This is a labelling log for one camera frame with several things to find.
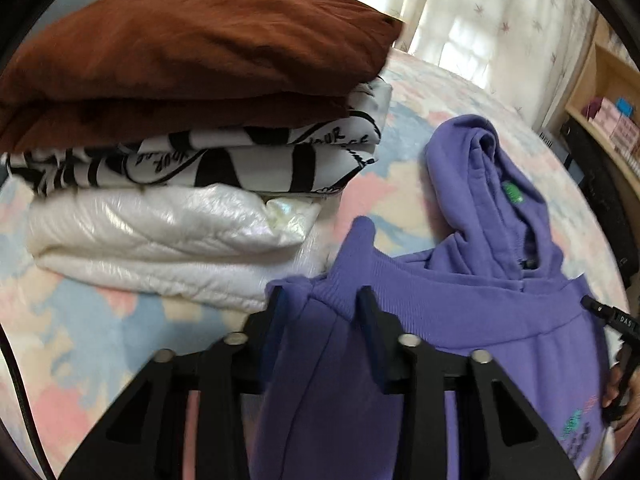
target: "black clamp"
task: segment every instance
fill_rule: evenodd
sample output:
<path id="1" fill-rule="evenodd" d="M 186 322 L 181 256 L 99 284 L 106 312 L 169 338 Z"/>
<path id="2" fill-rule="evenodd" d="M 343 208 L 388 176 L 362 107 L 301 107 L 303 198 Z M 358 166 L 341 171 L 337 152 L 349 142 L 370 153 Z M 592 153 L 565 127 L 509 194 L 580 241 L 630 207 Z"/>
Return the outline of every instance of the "black clamp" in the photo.
<path id="1" fill-rule="evenodd" d="M 196 480 L 249 480 L 241 394 L 260 394 L 285 325 L 276 288 L 242 332 L 185 356 L 160 350 L 71 457 L 59 480 L 180 480 L 188 395 L 200 392 Z"/>
<path id="2" fill-rule="evenodd" d="M 382 312 L 373 291 L 357 297 L 373 377 L 404 395 L 394 480 L 446 480 L 445 392 L 456 395 L 460 480 L 578 480 L 572 462 L 538 414 L 485 350 L 464 357 L 436 350 Z M 241 394 L 271 378 L 286 324 L 286 295 L 242 332 L 185 356 L 161 350 L 82 442 L 60 480 L 181 480 L 188 395 L 200 391 L 196 480 L 250 480 Z"/>
<path id="3" fill-rule="evenodd" d="M 622 359 L 620 365 L 623 368 L 622 378 L 618 386 L 618 396 L 613 402 L 602 409 L 602 418 L 610 424 L 620 420 L 625 413 L 626 399 L 628 399 L 629 381 L 640 365 L 640 324 L 626 312 L 619 308 L 609 306 L 585 296 L 582 298 L 582 306 L 594 316 L 602 319 L 607 326 L 620 334 L 623 342 Z"/>
<path id="4" fill-rule="evenodd" d="M 577 480 L 553 433 L 486 350 L 469 357 L 436 350 L 358 294 L 357 320 L 372 374 L 386 394 L 404 395 L 394 480 L 447 479 L 445 391 L 458 412 L 460 480 Z"/>

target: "pastel bedsheet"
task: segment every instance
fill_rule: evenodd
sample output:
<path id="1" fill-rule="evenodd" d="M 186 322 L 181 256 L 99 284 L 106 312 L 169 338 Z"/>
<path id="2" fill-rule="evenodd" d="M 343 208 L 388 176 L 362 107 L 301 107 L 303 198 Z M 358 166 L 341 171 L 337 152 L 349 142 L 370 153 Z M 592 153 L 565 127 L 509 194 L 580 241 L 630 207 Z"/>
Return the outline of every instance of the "pastel bedsheet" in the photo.
<path id="1" fill-rule="evenodd" d="M 344 191 L 335 225 L 339 245 L 357 215 L 373 219 L 376 245 L 396 255 L 432 247 L 447 234 L 418 154 L 440 123 L 476 113 L 491 120 L 513 161 L 548 201 L 553 236 L 569 276 L 586 273 L 591 290 L 626 308 L 609 245 L 577 186 L 519 118 L 481 89 L 407 54 L 393 52 L 385 79 L 394 87 L 380 160 Z M 0 192 L 0 322 L 22 369 L 33 413 L 59 472 L 133 374 L 160 348 L 199 351 L 243 316 L 175 298 L 84 285 L 37 269 L 24 247 L 31 192 L 9 180 Z M 248 425 L 252 413 L 247 414 Z M 35 464 L 4 363 L 0 417 Z"/>

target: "brown folded shirt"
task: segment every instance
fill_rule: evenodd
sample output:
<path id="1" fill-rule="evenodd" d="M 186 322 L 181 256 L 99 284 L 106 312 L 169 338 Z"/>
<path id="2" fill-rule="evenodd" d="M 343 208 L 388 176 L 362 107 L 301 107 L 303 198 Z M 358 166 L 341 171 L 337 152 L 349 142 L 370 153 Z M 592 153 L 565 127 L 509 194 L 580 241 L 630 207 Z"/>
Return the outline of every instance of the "brown folded shirt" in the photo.
<path id="1" fill-rule="evenodd" d="M 333 120 L 401 26 L 356 0 L 100 0 L 0 76 L 0 152 Z"/>

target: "folded clothing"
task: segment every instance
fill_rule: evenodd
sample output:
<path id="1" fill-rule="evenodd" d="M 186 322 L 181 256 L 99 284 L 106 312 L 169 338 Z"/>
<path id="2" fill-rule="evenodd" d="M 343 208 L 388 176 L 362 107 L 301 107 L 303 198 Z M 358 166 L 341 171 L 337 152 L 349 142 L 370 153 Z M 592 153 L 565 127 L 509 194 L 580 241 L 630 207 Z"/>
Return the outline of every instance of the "folded clothing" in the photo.
<path id="1" fill-rule="evenodd" d="M 277 146 L 282 144 L 379 144 L 391 102 L 392 86 L 380 76 L 360 83 L 348 96 L 349 116 L 309 124 L 301 128 L 226 126 L 197 129 L 105 147 L 70 150 L 36 149 L 25 154 L 31 163 L 91 162 L 108 155 L 134 153 L 195 152 L 229 146 Z"/>
<path id="2" fill-rule="evenodd" d="M 37 194 L 66 188 L 207 187 L 227 184 L 263 194 L 333 194 L 375 162 L 375 144 L 244 146 L 197 152 L 108 155 L 89 163 L 36 164 L 10 155 L 8 167 Z"/>
<path id="3" fill-rule="evenodd" d="M 0 151 L 344 117 L 345 97 L 375 78 L 400 31 L 356 0 L 99 0 L 25 42 L 4 70 Z M 298 102 L 275 97 L 284 92 Z M 300 114 L 307 98 L 312 118 Z M 119 127 L 101 137 L 105 124 Z"/>
<path id="4" fill-rule="evenodd" d="M 302 244 L 318 200 L 280 197 L 217 184 L 201 189 L 92 189 L 35 198 L 26 245 L 86 256 L 183 262 L 260 254 Z"/>
<path id="5" fill-rule="evenodd" d="M 338 204 L 226 186 L 67 191 L 33 202 L 27 247 L 85 283 L 254 312 L 268 281 L 326 270 Z"/>
<path id="6" fill-rule="evenodd" d="M 33 150 L 10 155 L 8 167 L 43 196 L 75 187 L 165 184 L 331 194 L 376 160 L 391 91 L 381 78 L 360 84 L 350 94 L 348 118 L 304 128 L 191 130 L 106 148 Z"/>

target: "pink box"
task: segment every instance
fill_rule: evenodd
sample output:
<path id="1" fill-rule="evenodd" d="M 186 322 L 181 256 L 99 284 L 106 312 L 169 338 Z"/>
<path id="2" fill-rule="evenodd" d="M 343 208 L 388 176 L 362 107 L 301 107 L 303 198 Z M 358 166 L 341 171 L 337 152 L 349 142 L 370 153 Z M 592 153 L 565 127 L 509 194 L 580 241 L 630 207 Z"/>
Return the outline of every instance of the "pink box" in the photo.
<path id="1" fill-rule="evenodd" d="M 602 100 L 602 106 L 592 120 L 620 151 L 634 153 L 640 144 L 640 128 L 608 99 Z"/>

